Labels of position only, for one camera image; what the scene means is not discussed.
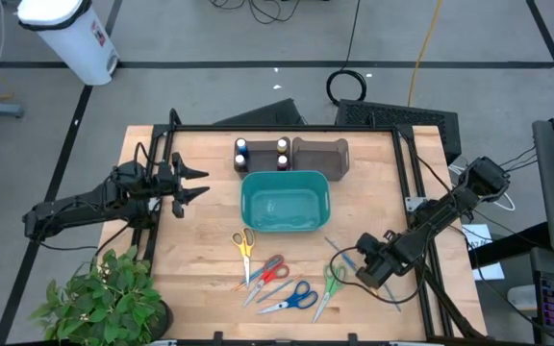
potted plant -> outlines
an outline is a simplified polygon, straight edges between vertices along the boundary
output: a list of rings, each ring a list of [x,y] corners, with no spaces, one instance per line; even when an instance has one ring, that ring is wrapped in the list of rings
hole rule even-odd
[[[85,346],[145,345],[164,335],[172,312],[147,277],[150,264],[134,262],[137,247],[116,257],[108,251],[87,274],[79,267],[65,287],[46,288],[47,302],[29,317],[44,328],[44,339]]]

teal plastic bin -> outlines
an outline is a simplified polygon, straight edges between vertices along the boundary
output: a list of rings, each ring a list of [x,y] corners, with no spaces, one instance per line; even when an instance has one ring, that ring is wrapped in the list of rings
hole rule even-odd
[[[254,231],[315,231],[331,216],[328,181],[316,171],[251,173],[240,188],[240,216]]]

scissor blade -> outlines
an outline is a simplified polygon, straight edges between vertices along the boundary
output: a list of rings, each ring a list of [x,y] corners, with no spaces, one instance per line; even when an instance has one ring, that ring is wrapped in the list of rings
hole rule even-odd
[[[317,319],[319,318],[319,315],[322,314],[322,312],[324,311],[324,308],[326,308],[326,306],[328,305],[328,301],[330,299],[331,299],[331,294],[328,292],[324,293],[324,297],[322,298],[322,301],[320,302],[319,307],[317,307],[317,312],[315,313],[313,323],[315,323],[315,321],[317,321]]]
[[[243,257],[242,262],[245,266],[245,287],[249,288],[249,257]]]
[[[288,307],[288,302],[281,302],[279,304],[275,304],[272,307],[268,307],[266,309],[261,309],[260,311],[258,311],[258,314],[273,312],[273,311],[277,311],[277,310],[280,310],[280,309],[285,309],[287,307]]]
[[[254,287],[254,289],[251,291],[251,293],[249,293],[249,297],[247,297],[247,300],[245,301],[245,303],[242,304],[243,307],[246,307],[249,305],[249,302],[251,302],[254,299],[256,294],[258,294],[258,292],[260,292],[260,290],[262,289],[262,286],[264,286],[264,281],[260,280],[258,284],[256,284],[256,286]]]

wooden table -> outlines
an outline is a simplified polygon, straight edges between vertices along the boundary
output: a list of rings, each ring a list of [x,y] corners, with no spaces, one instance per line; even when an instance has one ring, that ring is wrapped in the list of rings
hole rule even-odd
[[[133,159],[137,142],[148,148],[151,131],[151,126],[129,127],[119,163]],[[232,168],[232,146],[240,136],[249,140],[281,136],[301,136],[307,140],[342,137],[349,143],[351,165],[340,182],[330,183],[332,215],[321,230],[304,234],[256,233],[252,272],[271,256],[282,254],[290,267],[290,275],[303,274],[312,289],[321,295],[324,291],[322,268],[335,253],[324,240],[325,236],[344,248],[353,246],[363,232],[380,238],[386,230],[400,232],[406,228],[390,133],[176,132],[172,152],[180,152],[188,167],[210,173],[207,178],[184,181],[184,186],[206,185],[211,189],[185,208],[183,219],[171,213],[172,199],[164,199],[153,276],[155,287],[174,312],[174,324],[165,337],[211,339],[214,332],[222,331],[225,339],[345,340],[348,333],[356,333],[360,340],[424,340],[417,297],[402,305],[402,312],[398,312],[395,306],[381,303],[357,287],[347,286],[333,297],[314,324],[311,321],[317,304],[304,310],[256,314],[260,308],[290,296],[295,284],[259,305],[242,307],[248,291],[231,290],[243,271],[239,249],[230,242],[231,233],[243,227],[239,211],[240,179]],[[418,154],[449,183],[437,128],[416,127],[415,141]],[[408,158],[407,146],[405,143],[402,146],[404,157]],[[410,189],[414,190],[410,163],[405,161]],[[443,187],[424,166],[421,169],[427,195],[441,197],[445,193]],[[100,242],[123,225],[123,221],[105,224]],[[112,247],[117,253],[125,252],[131,237],[132,230],[113,241]],[[448,229],[436,241],[448,295],[472,326],[485,333],[463,236]],[[362,263],[359,254],[350,255]],[[388,280],[396,299],[407,297],[416,288],[413,273]],[[351,271],[348,278],[356,280]],[[281,282],[269,283],[258,297]],[[387,297],[383,288],[379,293]],[[435,333],[441,334],[437,303],[431,290],[429,293]]]

gray floor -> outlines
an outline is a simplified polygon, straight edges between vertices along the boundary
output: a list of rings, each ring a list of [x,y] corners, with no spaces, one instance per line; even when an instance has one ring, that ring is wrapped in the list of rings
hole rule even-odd
[[[113,0],[96,1],[106,19]],[[282,4],[289,12],[293,2]],[[537,4],[554,38],[554,1]],[[125,2],[113,42],[125,62],[338,61],[345,57],[355,3],[302,0],[287,23],[263,26],[245,6],[226,12],[208,1]],[[413,61],[431,21],[434,3],[363,0],[354,38],[354,61]],[[6,10],[4,61],[49,62],[59,58]],[[552,62],[524,0],[445,0],[425,57],[437,62]],[[336,109],[324,83],[333,68],[121,69],[107,86],[95,87],[71,152],[58,196],[95,187],[118,159],[125,128],[165,122],[171,107],[183,121],[212,123],[291,97],[310,123],[329,124]],[[359,68],[368,101],[405,105],[411,69]],[[43,200],[82,84],[66,69],[2,68],[23,104],[23,119],[0,119],[0,318],[24,254],[21,215]],[[355,98],[358,86],[335,82],[335,93]],[[464,157],[498,161],[532,146],[531,122],[554,117],[553,69],[422,69],[414,106],[459,114]],[[517,171],[509,190],[516,211],[481,211],[515,230],[544,219],[536,166]],[[99,226],[61,233],[49,244],[94,244]],[[491,225],[496,235],[506,232]],[[90,251],[40,249],[8,339],[30,341],[39,331],[26,317],[42,301],[51,278],[63,282]],[[531,282],[527,258],[503,263],[502,291]],[[491,335],[531,341],[531,328],[479,285]]]

